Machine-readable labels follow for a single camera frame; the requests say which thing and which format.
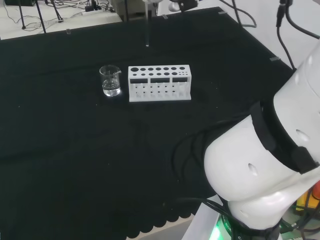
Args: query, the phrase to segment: black tablecloth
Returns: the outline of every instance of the black tablecloth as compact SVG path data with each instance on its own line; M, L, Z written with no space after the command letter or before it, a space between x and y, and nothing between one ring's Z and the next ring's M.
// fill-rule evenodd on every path
M0 41L1 240L123 240L196 212L164 205L214 193L192 160L177 181L175 144L291 76L220 11L153 18L149 48L143 20ZM120 96L103 94L104 64L122 70ZM129 103L128 66L174 64L190 65L191 101Z

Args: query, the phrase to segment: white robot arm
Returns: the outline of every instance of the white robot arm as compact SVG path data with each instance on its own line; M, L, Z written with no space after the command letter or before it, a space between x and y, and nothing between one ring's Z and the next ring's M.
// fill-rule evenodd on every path
M320 43L273 99L208 146L204 168L231 214L265 230L320 180L319 163Z

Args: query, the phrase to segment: red object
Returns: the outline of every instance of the red object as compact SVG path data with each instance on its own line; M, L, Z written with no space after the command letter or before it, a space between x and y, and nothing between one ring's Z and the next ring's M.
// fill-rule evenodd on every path
M312 190L312 196L317 199L317 200L320 200L320 181L318 181L314 187L313 187L313 190Z

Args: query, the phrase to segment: white floor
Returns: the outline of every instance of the white floor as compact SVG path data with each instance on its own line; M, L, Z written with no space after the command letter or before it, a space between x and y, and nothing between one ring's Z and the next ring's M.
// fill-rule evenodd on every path
M237 8L250 13L257 22L257 28L247 27L247 31L287 65L290 65L277 37L276 16L279 0L236 0L235 2ZM293 5L290 7L290 15L297 25L320 35L320 3L317 2L320 2L320 0L294 0ZM159 3L158 16L172 14L168 9L168 5L169 0L163 0ZM235 11L219 0L202 0L194 10L212 7L221 7L233 19L236 19ZM245 14L240 12L239 16L243 24L252 24L251 19ZM318 43L317 39L293 28L286 19L283 19L280 32L295 67L298 67L306 59Z
M21 17L19 7L6 5L8 14L12 19L14 19L13 21L7 16L3 0L0 1L0 38L2 40L43 33L43 29L40 25L40 20L38 18L35 18L39 17L36 5L22 7L22 13L24 16L26 16L24 17L25 25L32 23L29 26L27 26L26 30L22 30L21 20L18 23L14 23L14 21L17 22ZM121 22L121 19L117 13L111 13L108 11L90 15L83 15L82 12L85 10L81 9L80 7L84 8L84 5L79 4L78 8L65 7L58 9L59 14L64 19L64 22L59 23L58 19L55 19L57 15L53 7L47 6L45 2L41 0L38 0L38 3L44 21L44 26L48 33L63 31L66 29L77 29Z

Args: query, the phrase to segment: yellow object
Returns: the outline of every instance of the yellow object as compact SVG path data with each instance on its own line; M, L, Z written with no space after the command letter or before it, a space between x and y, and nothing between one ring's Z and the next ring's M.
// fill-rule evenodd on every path
M307 201L307 195L308 195L308 192L306 191L301 197L299 197L299 199L296 201L296 205L297 206L301 206L301 207L304 207L305 204L306 204L306 201ZM312 194L310 195L310 198L309 198L309 204L308 208L311 208L311 209L315 209L317 207L319 203L319 200L315 199ZM295 210L297 211L303 211L303 209L301 208L298 208L296 207Z

